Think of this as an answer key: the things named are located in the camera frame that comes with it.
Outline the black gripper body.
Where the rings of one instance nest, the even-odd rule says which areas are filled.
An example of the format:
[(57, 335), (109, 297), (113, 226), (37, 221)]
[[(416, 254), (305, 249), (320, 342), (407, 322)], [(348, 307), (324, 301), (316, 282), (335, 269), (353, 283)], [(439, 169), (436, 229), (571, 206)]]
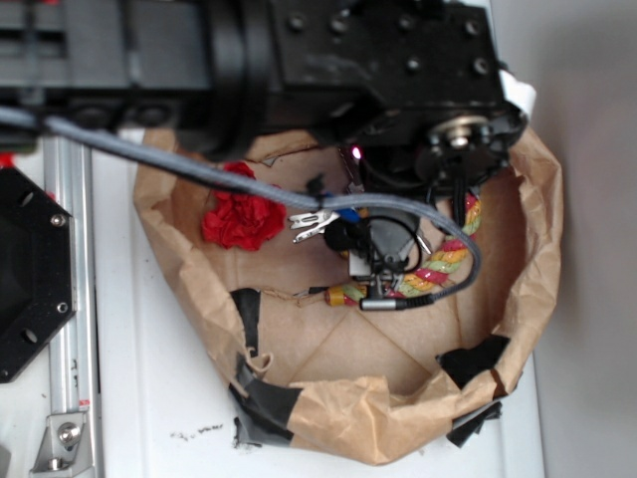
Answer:
[(488, 13), (455, 1), (272, 1), (270, 131), (361, 155), (370, 191), (445, 197), (508, 166), (527, 125)]

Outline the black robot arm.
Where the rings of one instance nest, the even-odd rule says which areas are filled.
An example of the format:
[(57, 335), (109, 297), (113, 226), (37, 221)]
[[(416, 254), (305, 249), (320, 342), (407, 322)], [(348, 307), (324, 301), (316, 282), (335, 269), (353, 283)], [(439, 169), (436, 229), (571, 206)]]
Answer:
[(1, 103), (170, 127), (213, 161), (300, 129), (408, 196), (489, 180), (529, 120), (487, 10), (459, 1), (5, 1)]

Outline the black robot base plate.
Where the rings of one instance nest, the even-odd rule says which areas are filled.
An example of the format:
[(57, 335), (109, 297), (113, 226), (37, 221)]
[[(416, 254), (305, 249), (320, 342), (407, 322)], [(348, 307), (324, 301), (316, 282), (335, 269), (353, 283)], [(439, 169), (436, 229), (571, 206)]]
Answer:
[(1, 169), (1, 382), (74, 314), (72, 216), (17, 168)]

